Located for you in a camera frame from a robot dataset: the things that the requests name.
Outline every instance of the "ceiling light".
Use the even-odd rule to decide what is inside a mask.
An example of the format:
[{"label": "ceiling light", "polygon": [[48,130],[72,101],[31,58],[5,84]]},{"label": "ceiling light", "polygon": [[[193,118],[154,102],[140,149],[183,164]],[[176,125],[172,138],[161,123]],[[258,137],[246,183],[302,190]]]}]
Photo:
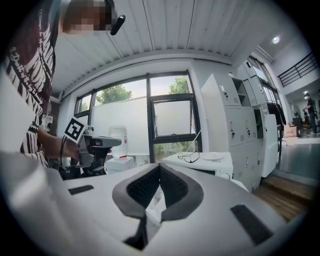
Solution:
[{"label": "ceiling light", "polygon": [[279,41],[280,41],[279,36],[276,36],[276,37],[274,37],[274,38],[272,39],[272,42],[273,42],[274,44],[279,43]]}]

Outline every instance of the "wooden floor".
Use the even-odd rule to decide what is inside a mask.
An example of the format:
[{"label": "wooden floor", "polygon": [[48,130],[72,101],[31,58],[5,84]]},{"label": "wooden floor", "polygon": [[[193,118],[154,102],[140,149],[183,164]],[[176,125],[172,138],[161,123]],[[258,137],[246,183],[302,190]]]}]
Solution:
[{"label": "wooden floor", "polygon": [[261,181],[253,194],[289,222],[308,210],[314,191],[312,186],[278,176],[269,176]]}]

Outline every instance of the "white ceiling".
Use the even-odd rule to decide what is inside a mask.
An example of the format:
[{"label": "white ceiling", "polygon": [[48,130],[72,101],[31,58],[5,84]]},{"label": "white ceiling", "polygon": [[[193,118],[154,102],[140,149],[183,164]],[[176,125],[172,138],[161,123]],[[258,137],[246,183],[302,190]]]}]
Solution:
[{"label": "white ceiling", "polygon": [[114,0],[126,21],[117,35],[61,35],[52,90],[76,87],[97,71],[141,56],[200,58],[239,66],[276,30],[260,0]]},{"label": "white ceiling", "polygon": [[304,97],[305,91],[308,91],[308,93],[310,94],[310,96],[317,96],[318,95],[318,91],[320,89],[320,78],[318,78],[317,80],[309,83],[308,85],[295,90],[289,94],[286,95],[287,100],[290,103],[296,103],[296,102],[301,102],[301,101],[305,101]]},{"label": "white ceiling", "polygon": [[[265,34],[265,38],[259,46],[264,49],[272,58],[275,58],[276,55],[301,32],[293,20],[283,13],[279,8],[274,8],[273,16],[274,30],[269,34]],[[280,38],[280,41],[277,44],[272,42],[274,37]]]}]

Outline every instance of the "sky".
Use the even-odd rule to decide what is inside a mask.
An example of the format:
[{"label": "sky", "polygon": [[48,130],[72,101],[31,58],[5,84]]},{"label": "sky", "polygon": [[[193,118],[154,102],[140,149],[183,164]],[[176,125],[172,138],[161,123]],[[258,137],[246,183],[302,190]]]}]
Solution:
[{"label": "sky", "polygon": [[[170,85],[175,83],[175,78],[182,78],[183,76],[162,76],[150,79],[151,96],[169,94]],[[138,80],[122,84],[127,91],[132,91],[132,98],[139,98],[147,96],[147,80]],[[88,106],[90,105],[91,95],[82,99]]]}]

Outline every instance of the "black railing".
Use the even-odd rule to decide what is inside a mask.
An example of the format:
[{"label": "black railing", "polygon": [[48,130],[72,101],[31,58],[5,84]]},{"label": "black railing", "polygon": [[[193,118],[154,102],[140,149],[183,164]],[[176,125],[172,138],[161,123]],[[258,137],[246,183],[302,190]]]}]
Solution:
[{"label": "black railing", "polygon": [[280,74],[278,78],[280,79],[282,86],[285,87],[288,84],[291,84],[292,82],[302,78],[317,67],[317,60],[311,52],[293,67]]}]

